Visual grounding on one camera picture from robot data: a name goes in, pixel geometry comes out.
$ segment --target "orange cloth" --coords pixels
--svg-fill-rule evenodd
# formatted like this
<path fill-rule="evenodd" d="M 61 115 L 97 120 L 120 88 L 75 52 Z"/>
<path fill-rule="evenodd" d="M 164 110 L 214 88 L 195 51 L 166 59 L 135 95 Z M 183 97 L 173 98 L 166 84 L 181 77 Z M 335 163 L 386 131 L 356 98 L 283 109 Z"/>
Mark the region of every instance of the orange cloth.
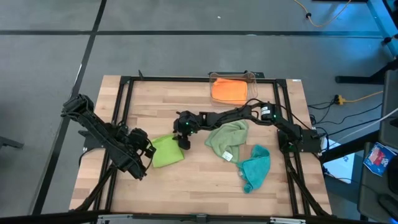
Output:
<path fill-rule="evenodd" d="M 248 97 L 248 84 L 244 81 L 217 78 L 211 88 L 211 96 L 221 103 L 243 105 Z"/>

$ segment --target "green cloth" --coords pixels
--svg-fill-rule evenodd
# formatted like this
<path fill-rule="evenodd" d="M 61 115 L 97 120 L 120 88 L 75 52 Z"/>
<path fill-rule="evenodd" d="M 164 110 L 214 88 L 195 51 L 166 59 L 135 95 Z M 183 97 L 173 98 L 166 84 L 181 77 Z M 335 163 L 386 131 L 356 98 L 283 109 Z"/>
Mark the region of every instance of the green cloth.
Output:
<path fill-rule="evenodd" d="M 174 135 L 169 134 L 152 140 L 152 145 L 156 148 L 152 159 L 155 168 L 167 166 L 184 159 L 184 155 L 178 146 Z"/>
<path fill-rule="evenodd" d="M 248 194 L 261 187 L 271 167 L 271 157 L 266 148 L 255 145 L 251 151 L 251 158 L 236 165 L 242 178 L 247 181 L 243 191 Z"/>
<path fill-rule="evenodd" d="M 205 141 L 205 145 L 213 148 L 220 158 L 224 152 L 232 154 L 230 162 L 239 162 L 239 145 L 246 142 L 249 125 L 246 121 L 234 121 L 223 124 L 220 128 L 213 130 Z"/>

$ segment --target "clear plastic container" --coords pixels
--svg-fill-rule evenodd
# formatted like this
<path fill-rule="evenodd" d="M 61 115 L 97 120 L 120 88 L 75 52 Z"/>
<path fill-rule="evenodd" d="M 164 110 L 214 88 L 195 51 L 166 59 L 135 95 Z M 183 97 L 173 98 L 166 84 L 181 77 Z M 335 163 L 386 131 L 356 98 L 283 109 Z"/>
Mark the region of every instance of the clear plastic container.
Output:
<path fill-rule="evenodd" d="M 216 94 L 213 94 L 213 88 L 215 87 L 215 83 L 217 80 L 225 79 L 225 80 L 236 80 L 245 82 L 247 85 L 247 94 L 246 97 L 240 96 L 239 98 L 218 98 Z M 238 74 L 238 75 L 220 75 L 217 73 L 210 74 L 210 96 L 211 96 L 211 104 L 215 106 L 228 106 L 228 105 L 243 105 L 247 102 L 247 100 L 251 98 L 256 98 L 258 96 L 257 92 L 257 81 L 256 76 L 251 73 L 247 72 L 245 74 Z"/>

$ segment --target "yellow cable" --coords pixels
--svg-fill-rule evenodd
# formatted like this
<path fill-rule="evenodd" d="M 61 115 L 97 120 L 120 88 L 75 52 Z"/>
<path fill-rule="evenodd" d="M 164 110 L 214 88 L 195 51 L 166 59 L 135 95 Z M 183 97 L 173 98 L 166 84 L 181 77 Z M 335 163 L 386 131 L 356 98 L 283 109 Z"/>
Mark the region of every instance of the yellow cable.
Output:
<path fill-rule="evenodd" d="M 379 91 L 379 92 L 377 92 L 377 93 L 372 93 L 372 94 L 370 94 L 370 95 L 368 95 L 368 96 L 364 96 L 364 97 L 362 97 L 362 98 L 359 98 L 359 99 L 357 99 L 357 100 L 345 100 L 344 102 L 347 102 L 347 103 L 355 103 L 355 102 L 358 102 L 358 101 L 364 100 L 364 99 L 366 99 L 366 98 L 369 98 L 369 97 L 371 97 L 371 96 L 374 96 L 374 95 L 380 94 L 380 93 L 382 93 L 382 92 L 383 92 L 383 91 Z"/>
<path fill-rule="evenodd" d="M 304 11 L 305 11 L 306 13 L 310 13 L 310 12 L 307 10 L 307 8 L 306 8 L 303 4 L 301 4 L 298 0 L 294 0 L 294 1 L 295 1 L 297 4 L 299 4 L 299 5 L 304 9 Z M 312 22 L 311 16 L 308 16 L 308 20 L 309 20 L 309 21 L 311 22 L 311 24 L 312 24 L 313 26 L 315 26 L 315 27 L 323 27 L 323 26 L 326 26 L 326 25 L 328 25 L 329 23 L 333 22 L 335 19 L 337 19 L 337 17 L 347 8 L 348 4 L 349 4 L 351 1 L 352 1 L 352 0 L 349 0 L 349 1 L 346 3 L 346 5 L 344 6 L 344 8 L 343 8 L 335 17 L 333 17 L 331 20 L 325 22 L 324 24 L 320 24 L 320 25 L 314 24 L 314 23 Z"/>

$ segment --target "teal towel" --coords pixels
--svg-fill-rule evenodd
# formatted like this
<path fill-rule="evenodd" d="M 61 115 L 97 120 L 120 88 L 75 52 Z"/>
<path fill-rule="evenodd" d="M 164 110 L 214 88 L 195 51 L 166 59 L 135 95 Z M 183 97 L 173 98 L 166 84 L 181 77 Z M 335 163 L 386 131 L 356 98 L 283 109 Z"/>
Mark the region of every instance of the teal towel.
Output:
<path fill-rule="evenodd" d="M 247 181 L 243 191 L 248 194 L 261 187 L 269 172 L 271 157 L 266 148 L 255 145 L 251 151 L 251 158 L 236 165 L 241 172 L 242 178 Z"/>
<path fill-rule="evenodd" d="M 244 120 L 223 124 L 209 134 L 205 145 L 212 147 L 220 158 L 237 163 L 239 162 L 239 145 L 246 142 L 248 129 L 249 125 Z"/>

